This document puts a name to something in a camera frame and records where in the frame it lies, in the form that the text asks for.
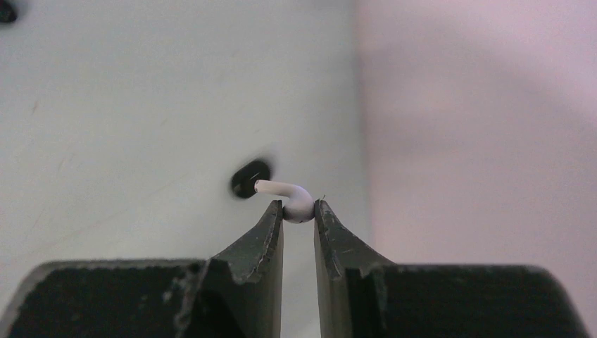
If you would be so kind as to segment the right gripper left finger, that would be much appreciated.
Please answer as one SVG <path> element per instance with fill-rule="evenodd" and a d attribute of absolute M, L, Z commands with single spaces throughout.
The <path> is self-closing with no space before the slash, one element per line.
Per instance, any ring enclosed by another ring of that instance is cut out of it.
<path fill-rule="evenodd" d="M 283 219 L 211 258 L 51 261 L 20 283 L 2 337 L 279 337 Z"/>

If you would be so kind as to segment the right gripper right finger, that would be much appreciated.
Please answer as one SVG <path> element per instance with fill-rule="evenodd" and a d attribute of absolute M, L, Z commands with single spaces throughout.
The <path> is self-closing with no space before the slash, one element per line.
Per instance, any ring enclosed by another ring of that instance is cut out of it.
<path fill-rule="evenodd" d="M 534 265 L 400 264 L 314 205 L 323 337 L 587 337 L 565 288 Z"/>

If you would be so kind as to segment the white earbud with blue light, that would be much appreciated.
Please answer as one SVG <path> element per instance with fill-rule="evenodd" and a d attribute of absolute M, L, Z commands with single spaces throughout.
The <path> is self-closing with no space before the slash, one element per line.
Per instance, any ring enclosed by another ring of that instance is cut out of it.
<path fill-rule="evenodd" d="M 254 190 L 259 194 L 269 194 L 288 198 L 283 205 L 283 218 L 290 223 L 300 224 L 311 221 L 315 215 L 315 200 L 303 187 L 285 182 L 257 180 Z"/>

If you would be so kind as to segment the black rubber foot far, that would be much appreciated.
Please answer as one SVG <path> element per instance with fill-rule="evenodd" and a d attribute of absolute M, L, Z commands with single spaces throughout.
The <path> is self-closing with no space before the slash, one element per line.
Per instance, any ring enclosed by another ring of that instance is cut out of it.
<path fill-rule="evenodd" d="M 257 158 L 236 171 L 230 180 L 230 191 L 239 199 L 249 199 L 256 194 L 255 183 L 258 180 L 270 180 L 272 168 L 270 163 Z"/>

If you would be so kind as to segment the black rubber foot near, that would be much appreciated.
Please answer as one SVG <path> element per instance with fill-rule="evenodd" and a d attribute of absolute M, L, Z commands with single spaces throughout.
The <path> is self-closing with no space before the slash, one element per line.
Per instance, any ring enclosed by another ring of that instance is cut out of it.
<path fill-rule="evenodd" d="M 18 19 L 18 12 L 7 0 L 0 0 L 0 23 L 11 24 Z"/>

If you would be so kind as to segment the black rubber foot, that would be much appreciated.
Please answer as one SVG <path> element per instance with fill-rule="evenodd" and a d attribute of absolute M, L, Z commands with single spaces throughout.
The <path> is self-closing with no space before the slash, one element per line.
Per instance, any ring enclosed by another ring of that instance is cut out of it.
<path fill-rule="evenodd" d="M 272 168 L 270 163 L 257 158 L 236 171 L 230 180 L 230 191 L 239 199 L 249 199 L 256 194 L 255 183 L 258 180 L 270 180 Z"/>
<path fill-rule="evenodd" d="M 18 12 L 7 0 L 0 0 L 0 23 L 11 24 L 18 19 Z"/>

